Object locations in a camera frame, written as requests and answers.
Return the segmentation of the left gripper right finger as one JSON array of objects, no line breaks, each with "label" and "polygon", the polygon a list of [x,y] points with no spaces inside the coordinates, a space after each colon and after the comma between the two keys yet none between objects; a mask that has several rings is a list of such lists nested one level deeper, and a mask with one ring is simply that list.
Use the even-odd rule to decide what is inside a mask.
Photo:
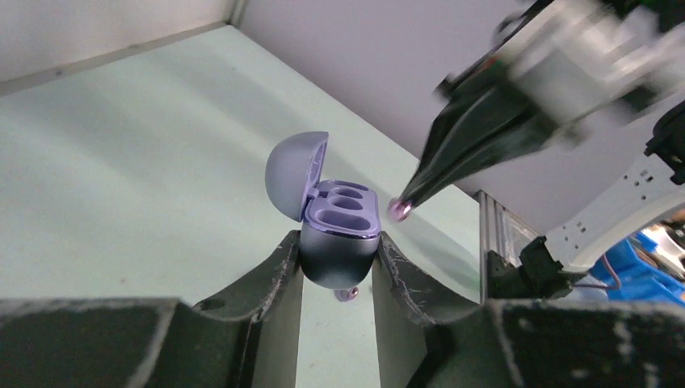
[{"label": "left gripper right finger", "polygon": [[383,387],[681,387],[671,303],[490,299],[451,291],[382,234],[372,267]]}]

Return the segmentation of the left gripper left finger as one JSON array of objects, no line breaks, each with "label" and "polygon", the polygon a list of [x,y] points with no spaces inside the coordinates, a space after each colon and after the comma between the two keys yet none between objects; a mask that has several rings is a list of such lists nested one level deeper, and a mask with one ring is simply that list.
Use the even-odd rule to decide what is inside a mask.
[{"label": "left gripper left finger", "polygon": [[176,298],[5,299],[4,387],[293,387],[300,234],[193,306]]}]

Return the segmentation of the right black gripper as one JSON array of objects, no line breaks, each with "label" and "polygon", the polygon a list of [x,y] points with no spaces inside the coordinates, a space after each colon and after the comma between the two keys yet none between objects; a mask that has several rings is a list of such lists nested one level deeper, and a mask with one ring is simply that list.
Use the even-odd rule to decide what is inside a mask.
[{"label": "right black gripper", "polygon": [[398,197],[419,206],[452,183],[535,153],[616,101],[634,114],[684,86],[681,1],[536,1],[492,48],[436,88],[446,104]]}]

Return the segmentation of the purple earbud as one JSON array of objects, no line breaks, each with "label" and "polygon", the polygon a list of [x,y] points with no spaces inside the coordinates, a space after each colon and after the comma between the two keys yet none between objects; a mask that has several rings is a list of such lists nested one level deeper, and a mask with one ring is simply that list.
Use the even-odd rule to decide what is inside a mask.
[{"label": "purple earbud", "polygon": [[339,302],[350,302],[354,300],[359,294],[359,288],[353,287],[350,289],[336,289],[334,296]]},{"label": "purple earbud", "polygon": [[392,198],[388,204],[387,215],[394,222],[404,221],[412,212],[412,204],[400,198]]}]

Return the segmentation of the purple earbud charging case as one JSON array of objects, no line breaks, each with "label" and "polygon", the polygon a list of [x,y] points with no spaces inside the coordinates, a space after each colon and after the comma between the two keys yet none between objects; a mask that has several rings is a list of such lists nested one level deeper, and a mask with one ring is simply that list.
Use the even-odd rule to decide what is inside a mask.
[{"label": "purple earbud charging case", "polygon": [[371,269],[380,243],[377,194],[366,186],[321,177],[327,132],[298,133],[271,151],[265,188],[285,217],[300,223],[300,266],[316,285],[353,289]]}]

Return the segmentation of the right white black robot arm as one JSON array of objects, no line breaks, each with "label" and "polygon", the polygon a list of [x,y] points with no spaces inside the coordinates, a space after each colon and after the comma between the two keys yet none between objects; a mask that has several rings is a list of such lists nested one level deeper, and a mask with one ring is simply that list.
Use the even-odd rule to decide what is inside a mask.
[{"label": "right white black robot arm", "polygon": [[[437,91],[446,105],[417,170],[389,203],[404,220],[457,180],[565,140],[620,102],[638,117],[684,89],[681,1],[535,1],[505,18],[493,48]],[[665,113],[612,186],[488,280],[492,298],[566,295],[621,239],[684,202],[684,106]]]}]

